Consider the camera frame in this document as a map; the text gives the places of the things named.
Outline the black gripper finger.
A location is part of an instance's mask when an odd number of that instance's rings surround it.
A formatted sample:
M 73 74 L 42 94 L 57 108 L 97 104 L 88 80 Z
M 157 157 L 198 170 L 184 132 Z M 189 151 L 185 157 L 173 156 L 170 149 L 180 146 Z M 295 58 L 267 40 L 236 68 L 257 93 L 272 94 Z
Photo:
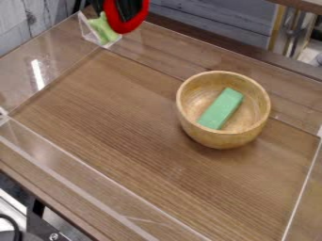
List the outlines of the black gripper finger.
M 132 20 L 138 14 L 141 2 L 142 0 L 116 0 L 117 13 L 124 22 Z
M 90 5 L 96 11 L 96 14 L 100 14 L 100 12 L 102 11 L 102 3 L 104 0 L 90 0 Z

